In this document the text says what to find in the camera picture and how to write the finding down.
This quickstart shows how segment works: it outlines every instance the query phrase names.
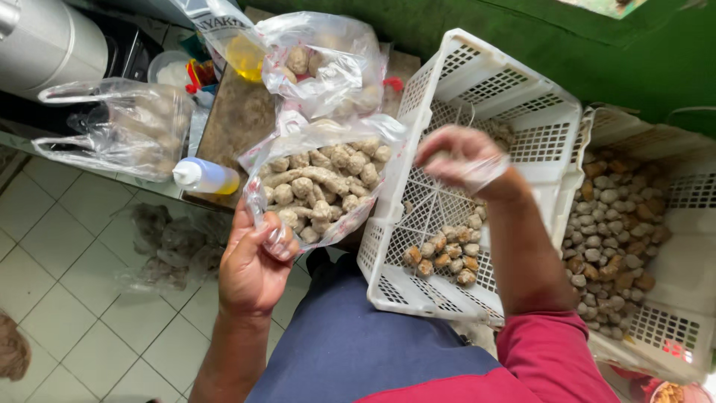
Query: white bottle cap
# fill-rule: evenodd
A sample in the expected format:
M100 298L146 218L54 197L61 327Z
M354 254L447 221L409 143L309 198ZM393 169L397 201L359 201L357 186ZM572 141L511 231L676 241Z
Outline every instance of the white bottle cap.
M201 167L196 162L179 161L172 172L178 186L193 186L201 180Z

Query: right hand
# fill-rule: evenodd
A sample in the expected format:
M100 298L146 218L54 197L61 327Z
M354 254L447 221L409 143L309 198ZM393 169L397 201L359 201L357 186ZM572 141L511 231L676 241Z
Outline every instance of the right hand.
M450 158L436 156L449 151ZM445 125L432 132L417 149L415 165L449 186L465 188L471 196L488 202L517 197L525 189L524 179L510 167L508 157L484 132Z

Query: plastic glove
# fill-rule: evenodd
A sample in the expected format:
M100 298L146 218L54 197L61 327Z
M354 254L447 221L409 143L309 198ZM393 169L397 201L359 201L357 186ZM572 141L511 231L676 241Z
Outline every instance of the plastic glove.
M440 155L447 151L449 156ZM420 144L415 165L450 186L461 186L475 196L507 171L510 157L481 131L445 125Z

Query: green wall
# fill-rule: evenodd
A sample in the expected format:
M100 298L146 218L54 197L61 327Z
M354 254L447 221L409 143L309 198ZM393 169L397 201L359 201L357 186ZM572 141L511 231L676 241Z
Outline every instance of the green wall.
M275 13L355 16L382 40L427 60L442 34L462 28L499 47L589 103L641 110L663 123L687 106L716 106L716 4L649 0L621 21L557 0L243 0ZM679 125L716 137L716 114Z

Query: white container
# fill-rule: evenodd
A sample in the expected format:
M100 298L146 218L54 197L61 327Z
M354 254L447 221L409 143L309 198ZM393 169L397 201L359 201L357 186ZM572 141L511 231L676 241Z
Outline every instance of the white container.
M425 279L415 277L415 269L402 260L408 247L421 245L441 226L464 224L475 207L462 191L412 166L417 144L446 123L488 133L496 123L487 119L510 123L515 130L511 160L532 186L557 247L579 179L569 179L571 190L562 191L564 175L576 155L581 112L575 97L499 49L461 29L446 32L437 54L407 82L400 103L398 120L410 130L405 149L398 154L402 170L386 178L358 254L358 265L369 283L368 300L380 310L502 326L503 309L490 261L489 220L482 229L480 271L474 285L453 284L445 269ZM412 205L410 213L405 202Z
M39 102L45 88L101 80L107 42L90 19L60 0L23 0L20 19L0 41L0 90Z
M577 179L564 192L574 195L581 186L587 144L653 161L671 170L672 181L664 223L674 235L646 267L656 286L629 316L630 340L590 332L594 358L679 384L703 382L711 372L716 321L716 141L614 108L588 108L577 142L565 175Z
M191 56L180 50L161 52L147 68L147 81L155 84L174 85L183 89L185 85L191 84L191 78L189 78L185 67L190 59ZM162 69L165 68L171 71L165 71L160 75Z
M238 172L196 157L179 161L172 172L174 182L184 190L232 194L238 189Z

